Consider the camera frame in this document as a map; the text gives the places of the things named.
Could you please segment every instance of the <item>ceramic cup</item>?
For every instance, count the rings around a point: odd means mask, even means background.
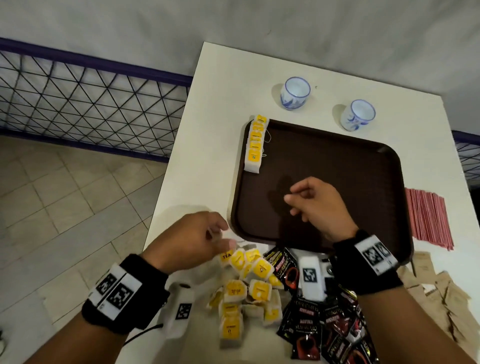
[[[354,100],[342,112],[340,124],[353,132],[358,130],[362,125],[367,125],[376,115],[375,108],[370,102],[365,100]]]
[[[310,85],[301,77],[291,77],[283,85],[280,102],[287,110],[298,109],[310,95]]]

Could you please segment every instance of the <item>black wristband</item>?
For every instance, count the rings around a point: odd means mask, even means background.
[[[403,285],[395,269],[377,275],[368,265],[355,244],[370,237],[358,230],[355,237],[333,244],[335,256],[330,258],[335,279],[357,295],[377,293]]]
[[[165,304],[169,296],[169,292],[165,290],[168,274],[154,268],[135,254],[130,254],[125,258],[120,263],[120,267],[142,283],[140,288],[115,320],[111,320],[98,311],[90,300],[85,301],[82,307],[82,316],[92,325],[103,326],[114,333],[126,335],[134,328],[145,329]]]

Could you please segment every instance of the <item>blue cup rim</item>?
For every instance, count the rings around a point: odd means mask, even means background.
[[[293,78],[298,78],[298,79],[304,81],[304,82],[307,84],[307,86],[308,86],[308,93],[307,93],[305,96],[297,96],[297,95],[294,95],[293,93],[291,93],[291,92],[288,90],[287,82],[290,81],[290,80],[293,79]],[[300,97],[300,98],[305,98],[305,97],[307,97],[307,96],[310,94],[311,90],[312,90],[312,88],[310,87],[310,84],[308,83],[308,81],[305,80],[304,78],[298,77],[298,76],[293,76],[293,77],[290,77],[289,79],[287,79],[287,80],[285,81],[285,89],[286,89],[287,92],[288,92],[290,95],[292,95],[293,97]]]
[[[367,104],[369,104],[370,107],[373,109],[373,117],[372,117],[371,119],[362,119],[360,116],[358,116],[358,115],[355,113],[355,111],[353,111],[353,107],[352,107],[352,105],[353,105],[353,103],[354,103],[355,101],[363,101],[363,102],[366,102]],[[364,99],[362,99],[362,98],[358,98],[358,99],[356,99],[356,100],[353,100],[353,101],[350,103],[350,110],[352,110],[353,115],[355,115],[358,119],[363,120],[363,121],[372,121],[373,119],[375,119],[375,116],[377,115],[377,110],[375,110],[375,108],[373,107],[373,105],[372,105],[370,102],[368,102],[367,100],[364,100]]]

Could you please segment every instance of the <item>black cable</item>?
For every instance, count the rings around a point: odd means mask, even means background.
[[[153,330],[155,328],[162,328],[163,327],[163,324],[158,324],[158,325],[155,325],[155,326],[152,326],[151,328],[148,328],[147,330],[144,330],[142,332],[139,332],[138,334],[136,334],[133,338],[131,339],[128,339],[127,341],[125,341],[125,343],[123,344],[123,346],[127,345],[130,341],[132,341],[133,339],[136,339],[137,337],[143,335],[144,333],[150,331],[150,330]]]

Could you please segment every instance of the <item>dark brown tray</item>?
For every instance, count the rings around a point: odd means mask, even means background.
[[[295,182],[317,177],[335,186],[359,227],[377,235],[403,264],[413,254],[400,159],[385,144],[270,120],[260,173],[243,170],[245,128],[232,205],[233,230],[252,242],[318,253],[332,244],[310,223],[291,216],[283,196]]]

